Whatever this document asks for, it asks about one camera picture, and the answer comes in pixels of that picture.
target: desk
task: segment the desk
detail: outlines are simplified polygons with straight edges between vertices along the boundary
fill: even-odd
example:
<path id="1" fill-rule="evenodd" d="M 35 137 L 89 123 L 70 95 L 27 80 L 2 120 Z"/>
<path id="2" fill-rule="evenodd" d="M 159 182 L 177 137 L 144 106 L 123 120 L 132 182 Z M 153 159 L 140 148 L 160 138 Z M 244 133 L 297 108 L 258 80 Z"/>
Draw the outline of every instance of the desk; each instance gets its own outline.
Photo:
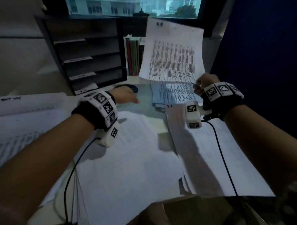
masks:
<path id="1" fill-rule="evenodd" d="M 157 111 L 152 104 L 152 91 L 151 87 L 148 84 L 139 84 L 139 77 L 128 77 L 127 81 L 121 82 L 119 84 L 135 84 L 138 87 L 138 99 L 140 100 L 139 104 L 127 103 L 119 104 L 117 108 L 119 111 L 131 111 L 138 114 L 144 114 L 148 117 L 150 124 L 153 129 L 158 133 L 159 138 L 163 139 L 164 142 L 168 143 L 172 150 L 174 149 L 174 144 L 171 138 L 170 133 L 168 132 L 166 125 L 166 116 L 164 113 Z M 114 86 L 108 86 L 103 88 L 107 91 L 112 89 Z M 78 100 L 82 96 L 68 96 L 67 97 L 67 111 L 70 113 L 77 105 Z M 44 207 L 38 209 L 35 214 L 30 218 L 29 225 L 54 225 L 61 224 L 64 222 L 65 213 L 64 213 L 64 189 L 69 176 L 70 171 L 72 170 L 74 163 L 72 162 L 66 171 L 63 173 L 62 185 L 56 195 L 54 201 L 47 203 Z M 71 215 L 71 205 L 73 201 L 73 189 L 74 189 L 74 176 L 71 178 L 67 189 L 67 206 L 68 215 Z M 160 199 L 160 202 L 177 200 L 180 198 L 191 197 L 193 195 L 188 194 L 184 189 L 182 184 L 176 181 L 176 185 L 172 186 L 170 190 Z"/>

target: black file organizer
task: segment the black file organizer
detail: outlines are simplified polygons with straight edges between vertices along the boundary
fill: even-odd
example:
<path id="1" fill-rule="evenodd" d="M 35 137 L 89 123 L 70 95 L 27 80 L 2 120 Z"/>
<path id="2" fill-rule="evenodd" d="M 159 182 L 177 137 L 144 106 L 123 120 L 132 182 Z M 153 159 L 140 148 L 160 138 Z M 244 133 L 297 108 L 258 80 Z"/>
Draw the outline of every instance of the black file organizer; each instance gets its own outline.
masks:
<path id="1" fill-rule="evenodd" d="M 94 90 L 85 89 L 92 83 L 102 88 L 127 80 L 120 18 L 35 19 L 74 95 Z"/>

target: hand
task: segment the hand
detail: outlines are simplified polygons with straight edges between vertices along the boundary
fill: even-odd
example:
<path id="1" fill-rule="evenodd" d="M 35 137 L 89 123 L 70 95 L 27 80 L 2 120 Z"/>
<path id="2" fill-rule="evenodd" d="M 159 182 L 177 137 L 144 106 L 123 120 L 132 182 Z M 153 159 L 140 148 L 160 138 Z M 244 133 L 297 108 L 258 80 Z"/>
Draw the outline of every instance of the hand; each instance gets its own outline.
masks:
<path id="1" fill-rule="evenodd" d="M 194 92 L 197 95 L 201 95 L 204 92 L 204 88 L 218 82 L 220 82 L 220 80 L 216 75 L 204 73 L 197 79 L 196 84 L 193 85 Z"/>
<path id="2" fill-rule="evenodd" d="M 114 97 L 116 103 L 128 103 L 134 102 L 139 103 L 140 101 L 137 99 L 135 93 L 133 93 L 132 89 L 127 86 L 121 86 L 118 88 L 114 88 L 109 91 L 109 93 Z"/>

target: wall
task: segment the wall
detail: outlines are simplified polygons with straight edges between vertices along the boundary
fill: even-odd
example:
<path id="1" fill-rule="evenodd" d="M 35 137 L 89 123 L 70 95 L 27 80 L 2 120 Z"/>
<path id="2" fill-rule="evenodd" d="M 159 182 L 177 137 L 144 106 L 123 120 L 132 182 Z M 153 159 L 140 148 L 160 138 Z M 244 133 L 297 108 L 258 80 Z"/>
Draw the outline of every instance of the wall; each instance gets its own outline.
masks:
<path id="1" fill-rule="evenodd" d="M 1 2 L 0 96 L 11 92 L 71 94 L 33 15 L 43 15 L 38 0 Z"/>

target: skin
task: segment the skin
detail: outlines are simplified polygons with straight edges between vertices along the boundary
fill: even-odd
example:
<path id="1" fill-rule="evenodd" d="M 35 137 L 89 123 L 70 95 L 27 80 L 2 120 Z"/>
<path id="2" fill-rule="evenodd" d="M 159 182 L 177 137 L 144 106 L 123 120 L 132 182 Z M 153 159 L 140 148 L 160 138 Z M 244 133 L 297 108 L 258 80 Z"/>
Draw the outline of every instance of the skin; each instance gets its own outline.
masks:
<path id="1" fill-rule="evenodd" d="M 109 92 L 116 103 L 139 103 L 127 86 Z M 0 168 L 0 205 L 28 220 L 93 131 L 92 123 L 73 114 L 26 146 Z"/>
<path id="2" fill-rule="evenodd" d="M 201 95 L 205 87 L 217 82 L 220 80 L 216 75 L 203 74 L 194 85 L 195 93 Z M 275 195 L 297 181 L 297 139 L 246 105 L 230 109 L 224 122 Z"/>

